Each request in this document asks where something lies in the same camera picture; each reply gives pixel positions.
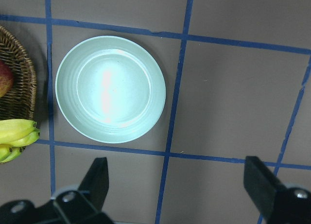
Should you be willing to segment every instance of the screw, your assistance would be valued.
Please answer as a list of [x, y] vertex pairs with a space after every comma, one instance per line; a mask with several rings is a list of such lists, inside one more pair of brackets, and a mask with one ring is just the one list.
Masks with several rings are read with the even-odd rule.
[[63, 196], [62, 200], [63, 202], [69, 202], [74, 199], [76, 194], [73, 191], [68, 192], [66, 195]]
[[297, 198], [300, 198], [300, 199], [307, 199], [308, 198], [308, 194], [306, 193], [306, 191], [302, 190], [302, 189], [297, 189], [294, 191], [295, 193], [295, 196]]
[[25, 206], [26, 206], [25, 202], [20, 201], [11, 208], [11, 212], [12, 213], [18, 213], [18, 212], [22, 211], [25, 208]]

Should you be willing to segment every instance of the banana bunch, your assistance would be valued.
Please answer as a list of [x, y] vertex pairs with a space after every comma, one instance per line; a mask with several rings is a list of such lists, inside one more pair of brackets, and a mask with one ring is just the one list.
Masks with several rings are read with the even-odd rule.
[[25, 119], [0, 121], [0, 163], [18, 157], [24, 147], [37, 141], [40, 130], [36, 122]]

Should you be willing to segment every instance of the plate rim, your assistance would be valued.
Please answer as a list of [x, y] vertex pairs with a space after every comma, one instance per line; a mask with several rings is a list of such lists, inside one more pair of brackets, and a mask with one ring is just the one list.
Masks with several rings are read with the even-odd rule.
[[[143, 51], [146, 55], [148, 55], [148, 57], [153, 61], [153, 63], [155, 64], [156, 68], [159, 70], [159, 74], [160, 74], [160, 83], [162, 83], [162, 90], [163, 90], [163, 97], [161, 99], [159, 99], [161, 101], [161, 108], [158, 109], [158, 114], [157, 116], [154, 117], [154, 121], [152, 122], [152, 124], [150, 124], [146, 129], [145, 131], [141, 131], [140, 134], [136, 134], [134, 135], [133, 137], [131, 138], [126, 138], [124, 139], [124, 135], [120, 135], [122, 140], [105, 140], [104, 138], [100, 138], [100, 137], [92, 137], [92, 136], [89, 136], [89, 134], [86, 134], [84, 133], [82, 130], [80, 130], [78, 127], [76, 127], [72, 121], [68, 118], [68, 116], [66, 115], [66, 113], [64, 112], [62, 106], [61, 106], [61, 102], [60, 102], [60, 97], [58, 95], [58, 87], [59, 87], [59, 84], [58, 84], [58, 81], [59, 81], [59, 74], [60, 74], [60, 71], [62, 70], [62, 65], [63, 63], [66, 61], [66, 59], [69, 57], [69, 55], [78, 47], [82, 46], [83, 44], [89, 42], [89, 41], [92, 41], [92, 40], [96, 40], [96, 39], [102, 39], [102, 38], [115, 38], [117, 40], [122, 40], [122, 41], [126, 41], [127, 43], [130, 43], [132, 45], [134, 45], [135, 47], [137, 47], [138, 49], [140, 49], [141, 51]], [[57, 104], [58, 104], [58, 107], [59, 109], [61, 110], [64, 118], [66, 119], [66, 121], [76, 130], [78, 131], [80, 134], [84, 135], [85, 137], [89, 138], [89, 139], [92, 139], [92, 140], [95, 140], [97, 142], [102, 142], [102, 143], [110, 143], [110, 144], [117, 144], [117, 143], [126, 143], [126, 142], [130, 142], [130, 141], [133, 141], [143, 135], [145, 135], [147, 132], [149, 132], [154, 126], [155, 124], [158, 122], [158, 120], [160, 119], [162, 113], [163, 113], [163, 109], [164, 109], [164, 106], [165, 106], [165, 102], [166, 102], [166, 84], [165, 84], [165, 79], [164, 79], [164, 76], [163, 76], [163, 73], [162, 73], [162, 70], [159, 66], [159, 64], [157, 63], [157, 61], [154, 59], [154, 57], [146, 50], [144, 49], [141, 45], [137, 44], [136, 42], [133, 42], [127, 38], [123, 38], [123, 37], [119, 37], [119, 36], [114, 36], [114, 35], [101, 35], [101, 36], [95, 36], [95, 37], [91, 37], [91, 38], [88, 38], [86, 40], [83, 40], [81, 41], [80, 43], [76, 44], [74, 47], [72, 47], [67, 53], [66, 55], [64, 56], [64, 58], [62, 59], [59, 67], [58, 67], [58, 70], [57, 70], [57, 73], [56, 73], [56, 77], [55, 77], [55, 95], [56, 95], [56, 100], [57, 100]]]

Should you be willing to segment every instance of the wicker basket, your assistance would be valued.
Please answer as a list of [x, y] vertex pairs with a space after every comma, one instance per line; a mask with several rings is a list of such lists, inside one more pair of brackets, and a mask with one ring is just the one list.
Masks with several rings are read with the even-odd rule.
[[1, 25], [0, 60], [11, 68], [14, 76], [12, 89], [0, 98], [0, 120], [32, 120], [36, 97], [35, 69], [22, 44]]

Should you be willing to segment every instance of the gray floor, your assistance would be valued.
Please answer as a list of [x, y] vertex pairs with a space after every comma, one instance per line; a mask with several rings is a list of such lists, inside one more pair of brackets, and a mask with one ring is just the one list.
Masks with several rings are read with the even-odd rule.
[[[245, 156], [311, 189], [310, 18], [310, 0], [0, 0], [0, 25], [35, 64], [41, 129], [1, 165], [0, 204], [42, 205], [105, 156], [103, 210], [117, 222], [258, 223], [243, 188]], [[99, 35], [138, 43], [164, 75], [159, 121], [128, 143], [84, 137], [56, 102], [62, 59]]]

